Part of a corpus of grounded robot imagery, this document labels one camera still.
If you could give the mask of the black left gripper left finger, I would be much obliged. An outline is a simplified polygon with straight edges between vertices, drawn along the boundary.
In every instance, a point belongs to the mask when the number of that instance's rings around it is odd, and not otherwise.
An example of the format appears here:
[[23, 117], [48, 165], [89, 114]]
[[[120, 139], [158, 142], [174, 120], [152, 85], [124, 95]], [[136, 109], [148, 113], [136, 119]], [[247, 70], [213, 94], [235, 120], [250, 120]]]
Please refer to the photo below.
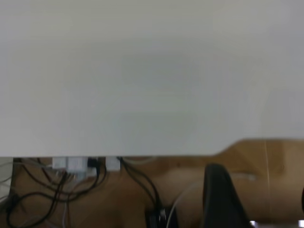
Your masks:
[[252, 227], [229, 172], [220, 164], [205, 167], [202, 203], [203, 228]]

